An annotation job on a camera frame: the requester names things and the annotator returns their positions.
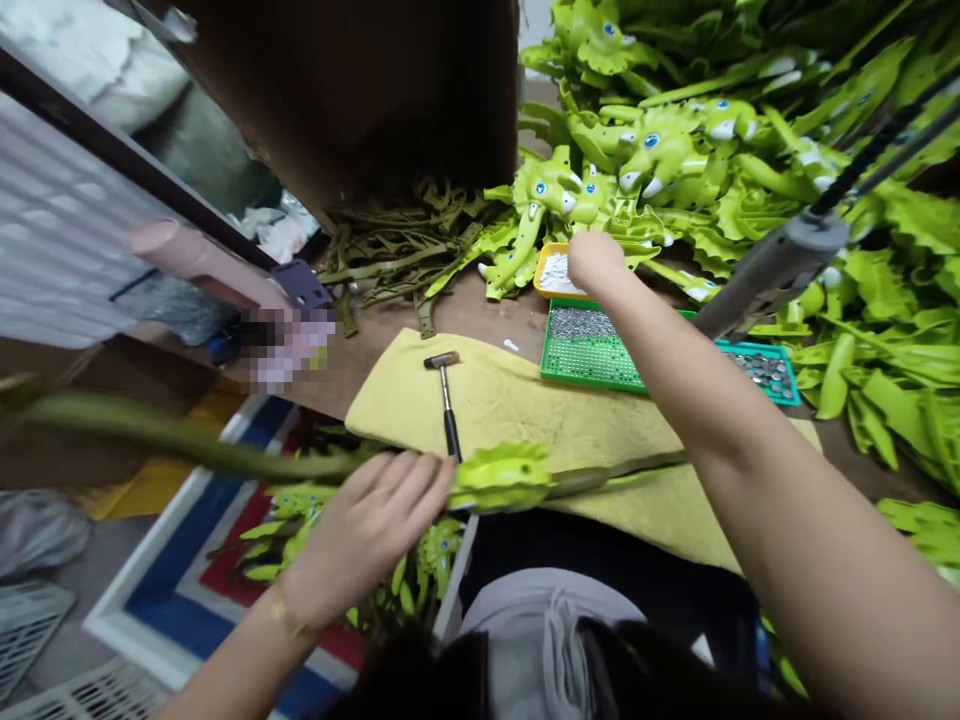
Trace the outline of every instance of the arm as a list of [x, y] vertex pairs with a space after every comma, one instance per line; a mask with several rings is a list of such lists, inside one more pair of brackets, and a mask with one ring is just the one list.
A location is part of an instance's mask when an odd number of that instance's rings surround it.
[[454, 471], [450, 458], [411, 452], [378, 455], [357, 469], [297, 560], [158, 720], [266, 717], [316, 647], [316, 630], [370, 593], [443, 509]]
[[960, 595], [609, 236], [575, 236], [570, 274], [610, 316], [813, 690], [849, 717], [960, 717]]

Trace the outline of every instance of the wooden table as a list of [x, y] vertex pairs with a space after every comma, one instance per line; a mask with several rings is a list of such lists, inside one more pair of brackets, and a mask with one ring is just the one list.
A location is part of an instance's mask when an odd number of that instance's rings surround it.
[[[644, 279], [670, 304], [689, 307], [673, 286], [658, 283], [656, 277], [644, 275]], [[548, 305], [547, 300], [532, 290], [517, 300], [488, 302], [484, 298], [482, 278], [470, 268], [458, 279], [454, 293], [437, 303], [434, 324], [438, 332], [466, 335], [496, 347], [504, 347], [504, 340], [509, 339], [519, 348], [522, 357], [539, 365]], [[348, 340], [343, 337], [342, 329], [338, 331], [329, 348], [327, 369], [309, 373], [293, 383], [283, 397], [342, 420], [374, 364], [397, 333], [405, 327], [419, 329], [413, 307], [401, 300], [358, 313], [356, 320], [359, 334]], [[130, 334], [195, 362], [209, 364], [205, 348], [185, 347], [156, 323], [138, 326]], [[247, 382], [242, 367], [231, 367], [224, 374], [240, 383]], [[806, 405], [791, 409], [788, 414], [803, 419], [812, 419], [813, 415]], [[845, 418], [817, 422], [816, 427], [826, 457], [872, 502], [894, 497], [910, 502], [932, 500], [957, 505], [949, 493], [906, 458], [901, 458], [899, 472], [889, 472], [872, 458], [861, 455]], [[757, 438], [757, 442], [763, 442], [763, 438]]]

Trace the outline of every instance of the black cable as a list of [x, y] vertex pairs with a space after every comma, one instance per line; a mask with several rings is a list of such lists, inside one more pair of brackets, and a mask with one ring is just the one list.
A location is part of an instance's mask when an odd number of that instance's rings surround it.
[[952, 70], [941, 77], [937, 82], [930, 85], [926, 90], [917, 96], [909, 105], [904, 105], [897, 110], [893, 116], [886, 122], [873, 139], [867, 143], [853, 161], [847, 165], [840, 176], [833, 181], [833, 184], [827, 188], [826, 192], [820, 196], [820, 199], [810, 208], [814, 215], [823, 217], [833, 210], [846, 197], [847, 193], [857, 184], [860, 176], [863, 175], [876, 161], [883, 151], [903, 132], [910, 123], [917, 119], [924, 106], [940, 94], [947, 87], [960, 80], [960, 63], [955, 65]]

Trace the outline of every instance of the hand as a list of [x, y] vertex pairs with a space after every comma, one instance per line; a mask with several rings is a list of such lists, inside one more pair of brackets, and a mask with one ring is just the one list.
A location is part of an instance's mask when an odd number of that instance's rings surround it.
[[596, 297], [602, 288], [626, 270], [623, 248], [605, 232], [580, 232], [570, 240], [567, 272], [581, 290]]
[[321, 628], [370, 594], [443, 509], [455, 474], [453, 458], [415, 452], [357, 468], [281, 577], [293, 615]]

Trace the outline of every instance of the finger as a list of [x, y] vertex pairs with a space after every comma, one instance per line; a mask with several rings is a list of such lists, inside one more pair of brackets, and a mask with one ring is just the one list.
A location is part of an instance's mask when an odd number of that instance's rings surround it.
[[453, 485], [456, 475], [456, 459], [452, 457], [444, 458], [443, 462], [440, 463], [440, 468], [433, 476], [430, 486], [420, 496], [420, 500], [411, 509], [404, 523], [407, 539], [411, 543], [423, 534], [427, 526], [436, 519], [437, 515], [446, 506], [447, 495], [450, 493], [450, 487]]
[[412, 510], [420, 501], [423, 493], [430, 487], [430, 483], [440, 468], [440, 461], [433, 455], [421, 455], [410, 468], [410, 472], [400, 482], [400, 486], [390, 500], [391, 509], [401, 517]]
[[350, 477], [340, 486], [340, 492], [337, 494], [349, 498], [353, 502], [360, 500], [370, 492], [376, 479], [394, 457], [393, 453], [374, 455], [353, 471]]
[[397, 455], [380, 473], [380, 476], [374, 482], [373, 489], [378, 493], [382, 492], [386, 497], [393, 495], [419, 457], [420, 453], [415, 453], [412, 450], [405, 450]]

